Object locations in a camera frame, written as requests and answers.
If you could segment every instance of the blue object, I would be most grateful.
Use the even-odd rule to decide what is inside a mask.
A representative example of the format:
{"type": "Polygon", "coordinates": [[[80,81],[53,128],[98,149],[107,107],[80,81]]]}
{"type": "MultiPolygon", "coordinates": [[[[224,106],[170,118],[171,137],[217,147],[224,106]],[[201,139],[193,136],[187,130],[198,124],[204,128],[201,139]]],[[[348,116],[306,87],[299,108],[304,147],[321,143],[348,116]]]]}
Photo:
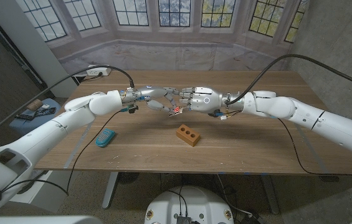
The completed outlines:
{"type": "MultiPolygon", "coordinates": [[[[50,108],[57,108],[56,113],[60,110],[61,106],[53,99],[45,99],[42,101],[43,105],[50,105],[50,108]]],[[[22,112],[24,115],[33,115],[34,111],[25,110],[22,112]]],[[[9,124],[9,127],[21,135],[25,135],[35,128],[39,127],[40,125],[46,123],[47,121],[51,120],[55,117],[55,114],[48,114],[40,117],[34,118],[32,121],[26,121],[24,119],[14,119],[9,124]]]]}
{"type": "Polygon", "coordinates": [[[97,136],[95,144],[100,147],[105,147],[115,136],[115,132],[111,129],[105,128],[100,135],[97,136]]]}

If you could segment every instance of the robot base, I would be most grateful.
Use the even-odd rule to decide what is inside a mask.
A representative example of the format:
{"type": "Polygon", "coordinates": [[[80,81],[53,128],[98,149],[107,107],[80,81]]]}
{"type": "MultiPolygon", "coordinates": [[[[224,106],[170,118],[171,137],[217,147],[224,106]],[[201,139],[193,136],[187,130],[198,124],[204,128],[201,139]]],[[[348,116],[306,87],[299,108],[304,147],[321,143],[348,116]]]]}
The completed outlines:
{"type": "Polygon", "coordinates": [[[187,204],[187,218],[185,218],[186,206],[182,198],[180,198],[182,217],[179,217],[180,199],[178,193],[180,192],[180,187],[170,190],[176,192],[176,194],[165,191],[150,203],[145,213],[145,224],[234,223],[230,207],[222,198],[202,187],[190,185],[183,186],[181,189],[181,195],[187,204]]]}

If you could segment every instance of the window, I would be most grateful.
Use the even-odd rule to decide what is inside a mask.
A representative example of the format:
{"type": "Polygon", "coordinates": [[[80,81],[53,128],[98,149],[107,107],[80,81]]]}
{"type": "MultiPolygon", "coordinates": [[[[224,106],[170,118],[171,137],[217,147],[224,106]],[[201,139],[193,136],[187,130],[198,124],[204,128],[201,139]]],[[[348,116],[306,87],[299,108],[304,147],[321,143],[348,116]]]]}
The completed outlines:
{"type": "Polygon", "coordinates": [[[17,0],[17,3],[44,41],[66,36],[49,0],[17,0]]]}
{"type": "Polygon", "coordinates": [[[300,1],[298,11],[296,12],[295,17],[293,18],[293,22],[289,27],[289,31],[287,37],[285,38],[285,41],[293,43],[293,41],[295,40],[295,36],[298,32],[300,22],[302,21],[303,15],[306,11],[307,2],[308,0],[300,1]]]}
{"type": "Polygon", "coordinates": [[[249,30],[273,37],[286,0],[258,0],[249,30]]]}
{"type": "Polygon", "coordinates": [[[235,0],[204,0],[202,27],[230,27],[235,0]]]}
{"type": "Polygon", "coordinates": [[[148,26],[145,0],[113,0],[119,25],[148,26]]]}
{"type": "Polygon", "coordinates": [[[159,0],[160,26],[189,27],[191,0],[159,0]]]}
{"type": "Polygon", "coordinates": [[[101,26],[91,0],[64,0],[64,2],[79,31],[101,26]]]}

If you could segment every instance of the blue chair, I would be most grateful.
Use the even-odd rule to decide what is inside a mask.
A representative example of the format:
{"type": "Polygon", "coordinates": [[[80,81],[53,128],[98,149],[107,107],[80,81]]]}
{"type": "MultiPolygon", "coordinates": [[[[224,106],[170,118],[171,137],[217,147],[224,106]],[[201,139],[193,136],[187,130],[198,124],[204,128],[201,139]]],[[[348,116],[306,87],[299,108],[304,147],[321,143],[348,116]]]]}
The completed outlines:
{"type": "MultiPolygon", "coordinates": [[[[53,99],[45,99],[42,102],[43,102],[43,105],[50,105],[50,108],[54,108],[54,107],[57,108],[55,111],[55,114],[57,114],[59,112],[59,109],[61,108],[61,106],[53,99]]],[[[34,111],[25,110],[22,112],[22,114],[33,115],[34,111]]],[[[9,124],[9,127],[15,130],[16,132],[18,132],[19,134],[25,135],[33,131],[35,128],[39,127],[40,125],[54,118],[55,114],[39,116],[34,118],[32,121],[26,121],[23,119],[15,118],[14,121],[12,121],[9,124]]]]}

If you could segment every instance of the gray wall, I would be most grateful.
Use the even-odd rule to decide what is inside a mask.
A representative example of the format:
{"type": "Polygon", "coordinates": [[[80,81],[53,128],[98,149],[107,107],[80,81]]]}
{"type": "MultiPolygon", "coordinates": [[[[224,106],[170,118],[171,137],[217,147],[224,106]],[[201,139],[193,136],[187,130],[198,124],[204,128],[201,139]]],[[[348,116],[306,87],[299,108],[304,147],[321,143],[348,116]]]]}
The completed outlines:
{"type": "MultiPolygon", "coordinates": [[[[352,76],[352,1],[310,1],[291,53],[313,57],[352,76]]],[[[310,62],[293,59],[297,71],[330,111],[352,119],[352,83],[310,62]]]]}

